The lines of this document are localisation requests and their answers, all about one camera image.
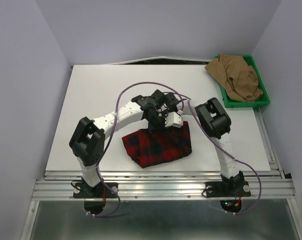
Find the red plaid skirt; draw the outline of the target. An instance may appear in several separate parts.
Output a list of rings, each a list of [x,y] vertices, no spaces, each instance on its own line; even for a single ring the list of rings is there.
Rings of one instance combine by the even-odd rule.
[[[141,168],[170,163],[192,153],[189,123],[162,130],[139,129],[122,137],[127,155]]]

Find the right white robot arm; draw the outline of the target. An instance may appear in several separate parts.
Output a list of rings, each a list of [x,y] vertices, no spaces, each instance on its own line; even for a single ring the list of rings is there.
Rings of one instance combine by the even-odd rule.
[[[195,117],[203,133],[215,147],[221,173],[221,189],[226,195],[233,195],[244,182],[244,176],[233,156],[230,131],[231,118],[215,97],[205,103],[194,104],[187,97],[184,114]]]

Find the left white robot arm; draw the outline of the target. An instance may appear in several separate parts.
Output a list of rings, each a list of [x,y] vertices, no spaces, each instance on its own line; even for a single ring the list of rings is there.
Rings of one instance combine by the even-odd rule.
[[[157,89],[150,96],[133,97],[122,107],[117,103],[115,111],[109,114],[94,119],[85,116],[79,120],[69,141],[69,147],[80,164],[86,193],[91,197],[102,193],[98,167],[114,133],[144,119],[153,127],[164,127],[168,111],[159,113],[159,110],[164,105],[170,105],[171,97],[172,95]]]

